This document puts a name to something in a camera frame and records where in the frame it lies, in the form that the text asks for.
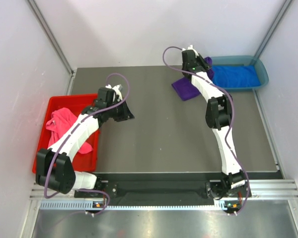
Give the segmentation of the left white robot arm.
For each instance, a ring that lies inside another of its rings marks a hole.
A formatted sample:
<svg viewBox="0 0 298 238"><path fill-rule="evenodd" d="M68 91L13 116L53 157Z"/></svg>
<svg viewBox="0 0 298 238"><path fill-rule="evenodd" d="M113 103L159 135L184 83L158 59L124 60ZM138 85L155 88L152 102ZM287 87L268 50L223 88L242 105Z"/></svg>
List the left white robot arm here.
<svg viewBox="0 0 298 238"><path fill-rule="evenodd" d="M85 189L91 196L99 196L103 185L97 176L74 170L73 160L82 145L109 119L116 122L134 119L122 96L121 85L106 85L98 90L93 105L83 109L74 124L54 144L40 149L36 155L36 183L47 189L67 194Z"/></svg>

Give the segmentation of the purple towel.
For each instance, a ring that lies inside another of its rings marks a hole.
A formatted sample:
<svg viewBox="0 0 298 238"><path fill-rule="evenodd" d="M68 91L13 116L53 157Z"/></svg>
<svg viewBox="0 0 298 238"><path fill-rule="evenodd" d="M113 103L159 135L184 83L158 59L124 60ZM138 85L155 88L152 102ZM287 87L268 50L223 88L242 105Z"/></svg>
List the purple towel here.
<svg viewBox="0 0 298 238"><path fill-rule="evenodd" d="M211 57L205 57L204 60L211 66L211 69L207 70L207 75L208 78L213 81L215 74L212 69L213 61ZM185 77L173 82L171 86L182 101L187 101L200 95L200 91Z"/></svg>

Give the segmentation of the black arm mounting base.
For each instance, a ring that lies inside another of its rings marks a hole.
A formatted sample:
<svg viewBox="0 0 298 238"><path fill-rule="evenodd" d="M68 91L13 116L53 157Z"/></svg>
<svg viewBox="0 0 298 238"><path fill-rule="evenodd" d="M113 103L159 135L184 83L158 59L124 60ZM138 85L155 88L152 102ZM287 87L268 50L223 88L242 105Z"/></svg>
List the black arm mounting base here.
<svg viewBox="0 0 298 238"><path fill-rule="evenodd" d="M213 198L246 196L247 186L229 190L215 173L97 173L96 189L111 206L211 205Z"/></svg>

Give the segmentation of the blue towel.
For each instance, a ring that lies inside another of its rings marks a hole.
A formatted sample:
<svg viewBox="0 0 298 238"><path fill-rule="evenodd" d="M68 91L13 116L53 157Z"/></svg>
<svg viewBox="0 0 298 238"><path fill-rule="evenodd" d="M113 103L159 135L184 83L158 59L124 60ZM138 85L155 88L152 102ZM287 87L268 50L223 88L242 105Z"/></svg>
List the blue towel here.
<svg viewBox="0 0 298 238"><path fill-rule="evenodd" d="M254 66L216 65L208 72L211 81L221 88L251 89L261 86Z"/></svg>

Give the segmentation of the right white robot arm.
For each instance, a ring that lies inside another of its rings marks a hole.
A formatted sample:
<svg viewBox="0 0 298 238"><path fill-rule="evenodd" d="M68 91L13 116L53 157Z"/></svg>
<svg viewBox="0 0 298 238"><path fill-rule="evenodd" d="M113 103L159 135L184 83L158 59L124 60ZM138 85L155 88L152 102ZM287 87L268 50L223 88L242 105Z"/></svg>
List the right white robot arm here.
<svg viewBox="0 0 298 238"><path fill-rule="evenodd" d="M216 137L222 161L222 191L227 196L234 196L245 185L245 175L237 161L232 137L232 98L209 79L207 71L210 69L211 66L192 45L182 49L183 74L207 102L206 124Z"/></svg>

